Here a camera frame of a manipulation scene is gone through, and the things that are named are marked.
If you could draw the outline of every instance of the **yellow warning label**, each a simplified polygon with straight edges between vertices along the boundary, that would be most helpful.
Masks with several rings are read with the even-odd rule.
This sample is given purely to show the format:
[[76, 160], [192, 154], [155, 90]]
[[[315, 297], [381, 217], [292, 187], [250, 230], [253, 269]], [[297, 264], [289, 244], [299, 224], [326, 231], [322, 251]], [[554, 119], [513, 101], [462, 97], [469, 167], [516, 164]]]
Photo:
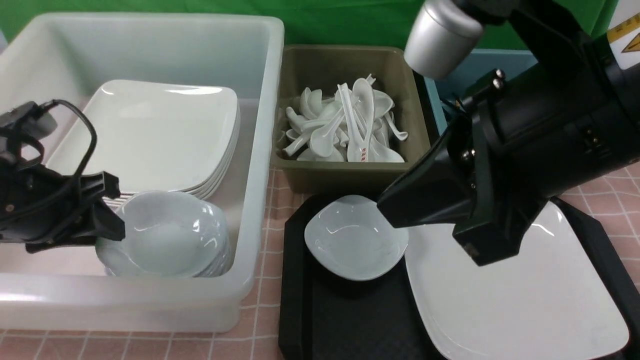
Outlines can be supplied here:
[[640, 28], [640, 13], [637, 13], [635, 16], [629, 18], [629, 20], [607, 31], [607, 38], [609, 39], [609, 43], [613, 43], [621, 39], [625, 35], [630, 34], [633, 30], [636, 30], [639, 28]]
[[640, 51], [640, 34], [636, 35], [629, 45], [622, 50], [623, 53], [633, 53], [634, 51]]

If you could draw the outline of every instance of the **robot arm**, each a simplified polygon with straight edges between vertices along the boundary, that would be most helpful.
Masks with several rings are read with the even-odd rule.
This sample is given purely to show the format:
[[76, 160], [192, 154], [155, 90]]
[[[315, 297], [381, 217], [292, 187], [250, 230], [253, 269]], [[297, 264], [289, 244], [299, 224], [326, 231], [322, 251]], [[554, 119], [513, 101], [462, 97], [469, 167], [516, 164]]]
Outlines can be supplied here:
[[478, 265], [517, 255], [550, 197], [640, 158], [640, 53], [621, 66], [606, 35], [590, 38], [551, 0], [428, 0], [405, 59], [444, 78], [485, 26], [506, 21], [538, 64], [470, 87], [445, 133], [378, 201], [396, 227], [456, 224]]

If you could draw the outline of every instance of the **pink checkered tablecloth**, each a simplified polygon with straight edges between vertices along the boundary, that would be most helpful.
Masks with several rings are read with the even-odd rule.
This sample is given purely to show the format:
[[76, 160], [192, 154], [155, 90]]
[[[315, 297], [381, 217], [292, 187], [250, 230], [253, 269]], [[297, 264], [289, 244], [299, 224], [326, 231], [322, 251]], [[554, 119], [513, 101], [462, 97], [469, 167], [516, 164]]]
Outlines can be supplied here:
[[[640, 164], [566, 192], [598, 219], [640, 290]], [[0, 331], [1, 360], [278, 360], [284, 224], [305, 200], [271, 169], [255, 284], [231, 331], [212, 333]]]

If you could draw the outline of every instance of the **silver cylinder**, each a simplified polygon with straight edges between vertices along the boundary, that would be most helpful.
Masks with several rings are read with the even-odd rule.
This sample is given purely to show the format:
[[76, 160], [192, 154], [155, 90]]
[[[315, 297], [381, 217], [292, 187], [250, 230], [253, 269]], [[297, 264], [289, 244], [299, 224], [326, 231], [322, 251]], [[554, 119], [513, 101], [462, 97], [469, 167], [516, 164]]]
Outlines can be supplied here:
[[404, 59], [419, 74], [445, 78], [477, 45], [484, 26], [451, 0], [427, 0], [413, 23]]

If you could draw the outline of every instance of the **plate stack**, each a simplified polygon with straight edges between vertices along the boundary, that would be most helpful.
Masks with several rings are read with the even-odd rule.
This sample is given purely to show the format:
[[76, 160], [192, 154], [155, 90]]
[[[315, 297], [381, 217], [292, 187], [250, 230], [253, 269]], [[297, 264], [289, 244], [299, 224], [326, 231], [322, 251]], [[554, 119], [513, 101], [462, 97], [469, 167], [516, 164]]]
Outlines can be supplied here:
[[[84, 114], [98, 134], [84, 174], [119, 178], [122, 195], [105, 199], [114, 208], [149, 190], [209, 198], [231, 164], [240, 128], [237, 95], [222, 87], [114, 80], [98, 89]], [[73, 174], [89, 143], [76, 121], [47, 167]]]

